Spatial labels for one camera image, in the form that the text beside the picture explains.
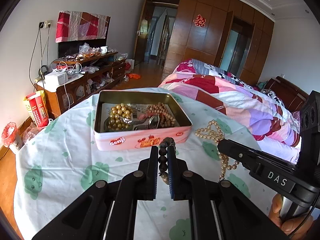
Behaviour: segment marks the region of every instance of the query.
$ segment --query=pearl necklace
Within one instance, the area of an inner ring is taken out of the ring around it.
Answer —
[[[214,131],[211,129],[211,126],[214,125],[217,129],[217,131]],[[197,129],[195,132],[195,135],[198,136],[199,138],[203,138],[203,139],[208,139],[208,140],[212,140],[215,142],[216,145],[218,145],[219,141],[224,139],[224,134],[218,124],[218,122],[216,120],[212,120],[208,123],[207,128],[200,128]],[[228,165],[229,162],[229,157],[220,153],[218,151],[218,156],[220,159],[220,163],[221,163],[221,174],[220,174],[220,178],[219,181],[224,179],[224,176],[226,174],[226,170],[230,171],[230,170],[235,170],[237,168],[237,165],[239,165],[240,162],[235,161],[235,164],[233,165]]]

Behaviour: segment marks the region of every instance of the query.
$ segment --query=white wall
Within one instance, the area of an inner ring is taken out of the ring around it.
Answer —
[[[165,10],[165,7],[155,7],[155,10],[153,12],[153,16],[157,16],[159,17],[162,12]],[[169,16],[176,16],[177,14],[177,9],[172,9],[172,8],[167,8],[167,12]],[[164,19],[166,16],[166,12],[164,12],[161,17],[159,18],[158,22],[157,22],[157,26],[156,26],[156,30],[155,30],[155,35],[153,37],[153,43],[152,43],[152,47],[151,47],[151,55],[158,55],[158,49],[159,49],[159,43],[160,43],[160,39],[161,39],[161,34],[162,34],[162,29],[163,29],[163,24],[164,24]],[[170,33],[172,33],[173,30],[173,24],[174,24],[174,18],[169,18],[169,29],[170,29]]]
[[[21,0],[0,32],[0,129],[8,122],[21,125],[28,112],[23,98],[33,92],[28,77],[39,22],[53,20],[49,43],[49,63],[57,58],[56,24],[60,10],[84,11],[111,17],[107,44],[132,56],[143,0]],[[48,29],[42,29],[45,43]],[[38,76],[40,45],[31,65],[31,79]]]
[[[260,81],[284,74],[307,93],[320,91],[320,25],[316,19],[275,22]]]

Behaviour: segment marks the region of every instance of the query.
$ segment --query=wooden headboard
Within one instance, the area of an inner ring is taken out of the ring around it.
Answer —
[[[265,89],[273,90],[291,113],[299,111],[309,96],[305,91],[279,76],[275,79],[271,78]]]

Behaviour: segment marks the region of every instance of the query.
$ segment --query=wooden floor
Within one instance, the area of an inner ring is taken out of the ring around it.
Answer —
[[[157,87],[163,79],[163,67],[155,64],[154,61],[143,62],[136,65],[132,73],[139,74],[140,79],[130,78],[128,82],[122,81],[113,89],[122,90],[130,88]],[[16,224],[13,215],[13,196],[17,184],[15,154],[9,150],[0,160],[0,207],[21,239],[22,235]]]
[[[140,79],[130,78],[129,81],[122,81],[112,89],[122,90],[129,88],[145,88],[145,87],[157,87],[162,80],[163,67],[155,63],[154,60],[150,62],[142,62],[134,66],[131,73],[136,73],[141,76]]]

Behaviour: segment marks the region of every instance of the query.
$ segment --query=screw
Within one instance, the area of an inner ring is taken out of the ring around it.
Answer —
[[[192,175],[193,175],[193,172],[192,172],[192,171],[184,171],[184,172],[183,172],[183,176],[185,176],[185,177],[190,178],[190,177],[192,177]]]
[[[230,181],[228,181],[228,180],[222,180],[221,182],[220,182],[220,184],[221,184],[221,186],[223,186],[223,187],[230,187]]]
[[[103,181],[103,180],[98,180],[98,181],[96,182],[96,187],[97,187],[97,188],[102,188],[102,187],[104,187],[105,185],[106,185],[106,182]]]
[[[142,177],[142,176],[143,176],[143,171],[135,171],[135,172],[133,173],[133,175],[134,175],[135,177],[137,177],[137,178]]]

